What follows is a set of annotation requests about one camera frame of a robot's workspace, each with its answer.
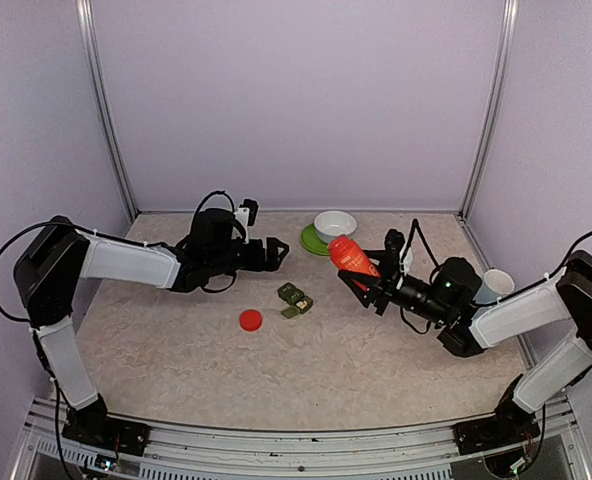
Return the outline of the red cylindrical container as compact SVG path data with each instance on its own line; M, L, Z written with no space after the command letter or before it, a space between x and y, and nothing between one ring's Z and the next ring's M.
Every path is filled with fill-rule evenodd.
M360 246L348 236L342 235L328 244L329 256L338 270L366 273L380 278L375 266Z

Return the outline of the red container lid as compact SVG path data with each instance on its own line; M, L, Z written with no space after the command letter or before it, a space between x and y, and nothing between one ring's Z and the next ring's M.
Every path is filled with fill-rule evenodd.
M259 330L262 326L262 323L262 314L257 310L245 310L239 316L239 325L244 331L247 332Z

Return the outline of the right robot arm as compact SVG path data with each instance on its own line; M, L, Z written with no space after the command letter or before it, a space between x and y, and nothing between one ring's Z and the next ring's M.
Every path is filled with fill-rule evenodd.
M498 343L541 326L570 319L575 328L528 373L505 391L489 419L487 433L499 444L511 442L535 412L592 368L592 255L577 250L556 275L484 307L473 302L482 284L462 257L450 257L432 283L402 274L382 252L377 275L341 270L339 278L364 306L382 314L389 304L440 327L439 341L453 355L479 355Z

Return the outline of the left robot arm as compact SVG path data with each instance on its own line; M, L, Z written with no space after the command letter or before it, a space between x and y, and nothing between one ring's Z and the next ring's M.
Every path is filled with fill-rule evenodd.
M254 215L210 208L197 214L176 245L149 244L95 233L56 216L16 262L13 277L33 340L78 430L97 445L109 443L116 424L83 364L73 327L73 299L82 279L149 285L175 293L208 292L210 280L239 271L275 272L289 247L252 239Z

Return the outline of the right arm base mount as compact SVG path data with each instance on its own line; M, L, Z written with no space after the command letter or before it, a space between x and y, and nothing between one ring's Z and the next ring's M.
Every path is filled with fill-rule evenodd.
M535 414L526 412L513 401L514 390L522 377L519 375L510 383L490 416L454 425L460 455L512 445L541 434Z

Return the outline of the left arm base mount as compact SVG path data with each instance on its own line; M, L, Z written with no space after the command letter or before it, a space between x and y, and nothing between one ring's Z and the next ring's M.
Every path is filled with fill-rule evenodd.
M90 405L67 409L63 435L81 444L142 457L150 427L142 422L112 417L101 395Z

